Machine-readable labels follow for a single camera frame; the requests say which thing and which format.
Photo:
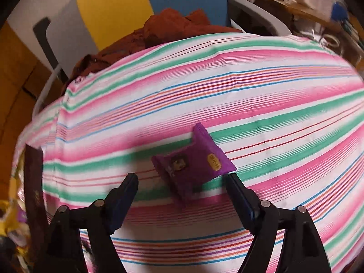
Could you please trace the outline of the purple snack packet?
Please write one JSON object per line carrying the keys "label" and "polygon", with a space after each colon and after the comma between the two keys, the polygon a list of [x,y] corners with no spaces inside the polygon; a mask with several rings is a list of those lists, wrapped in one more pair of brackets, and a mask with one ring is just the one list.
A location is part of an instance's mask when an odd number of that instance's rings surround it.
{"label": "purple snack packet", "polygon": [[193,127],[190,144],[168,155],[154,155],[151,161],[181,205],[190,200],[195,187],[237,170],[201,123]]}

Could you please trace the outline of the dark red cloth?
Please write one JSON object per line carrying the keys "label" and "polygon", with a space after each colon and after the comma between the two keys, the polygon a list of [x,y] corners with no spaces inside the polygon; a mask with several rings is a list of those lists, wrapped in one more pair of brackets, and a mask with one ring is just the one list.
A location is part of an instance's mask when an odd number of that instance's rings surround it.
{"label": "dark red cloth", "polygon": [[212,25],[202,9],[197,9],[187,16],[172,8],[165,9],[152,15],[142,28],[120,38],[97,54],[84,56],[74,66],[61,95],[65,94],[72,81],[108,68],[120,59],[145,49],[195,36],[240,32],[241,30],[233,27]]}

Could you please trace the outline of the grey yellow blue chair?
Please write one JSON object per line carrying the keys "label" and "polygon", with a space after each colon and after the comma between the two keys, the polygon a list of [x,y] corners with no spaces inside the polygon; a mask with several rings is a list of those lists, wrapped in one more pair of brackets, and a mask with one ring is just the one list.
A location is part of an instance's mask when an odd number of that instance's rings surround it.
{"label": "grey yellow blue chair", "polygon": [[53,18],[42,18],[33,27],[54,70],[37,98],[32,115],[42,110],[56,78],[66,82],[78,60],[142,27],[153,14],[166,8],[182,15],[202,9],[211,24],[240,30],[242,24],[232,17],[231,7],[258,21],[274,36],[290,34],[282,21],[247,0],[70,0]]}

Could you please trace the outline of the blue desk lamp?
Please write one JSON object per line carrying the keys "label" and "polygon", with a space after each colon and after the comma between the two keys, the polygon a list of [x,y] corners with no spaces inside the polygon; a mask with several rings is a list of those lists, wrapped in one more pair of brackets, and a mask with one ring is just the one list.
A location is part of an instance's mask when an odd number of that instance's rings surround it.
{"label": "blue desk lamp", "polygon": [[346,5],[343,2],[336,1],[332,7],[331,20],[341,23],[348,20],[348,17],[349,15]]}

